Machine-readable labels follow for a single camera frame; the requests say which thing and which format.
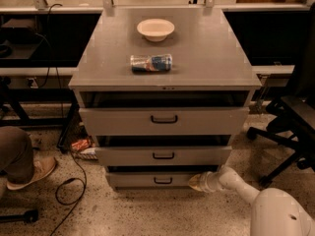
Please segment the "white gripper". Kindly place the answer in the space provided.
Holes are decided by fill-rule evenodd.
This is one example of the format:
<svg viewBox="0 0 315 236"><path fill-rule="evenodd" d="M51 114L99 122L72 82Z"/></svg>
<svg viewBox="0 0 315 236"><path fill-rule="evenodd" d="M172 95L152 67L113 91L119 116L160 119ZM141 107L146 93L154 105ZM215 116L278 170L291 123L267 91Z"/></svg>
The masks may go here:
<svg viewBox="0 0 315 236"><path fill-rule="evenodd" d="M188 181L188 185L195 191L211 193L220 189L218 174L214 172L205 172L194 175Z"/></svg>

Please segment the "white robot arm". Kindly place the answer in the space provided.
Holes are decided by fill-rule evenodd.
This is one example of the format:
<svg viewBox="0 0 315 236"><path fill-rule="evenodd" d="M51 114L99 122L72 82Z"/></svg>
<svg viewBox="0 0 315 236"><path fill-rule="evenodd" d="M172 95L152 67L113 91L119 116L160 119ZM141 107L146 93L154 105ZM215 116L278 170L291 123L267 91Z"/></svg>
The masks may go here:
<svg viewBox="0 0 315 236"><path fill-rule="evenodd" d="M315 220L292 195L277 188L259 191L228 166L197 174L188 185L204 193L235 191L251 206L250 236L315 236Z"/></svg>

